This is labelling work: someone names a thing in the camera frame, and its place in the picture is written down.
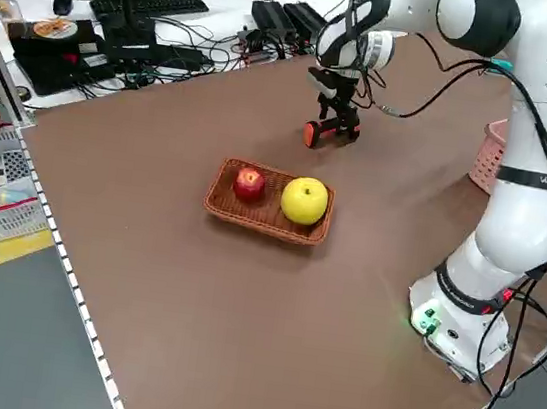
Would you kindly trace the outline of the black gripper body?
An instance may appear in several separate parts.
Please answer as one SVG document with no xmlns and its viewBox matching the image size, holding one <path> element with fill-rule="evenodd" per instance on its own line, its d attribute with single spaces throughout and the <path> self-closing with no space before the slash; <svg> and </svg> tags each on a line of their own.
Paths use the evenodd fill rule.
<svg viewBox="0 0 547 409">
<path fill-rule="evenodd" d="M 333 71 L 322 70 L 323 90 L 319 92 L 320 104 L 325 103 L 330 106 L 331 102 L 337 102 L 343 106 L 349 105 L 353 95 L 355 95 L 358 85 L 358 78 L 345 77 Z"/>
</svg>

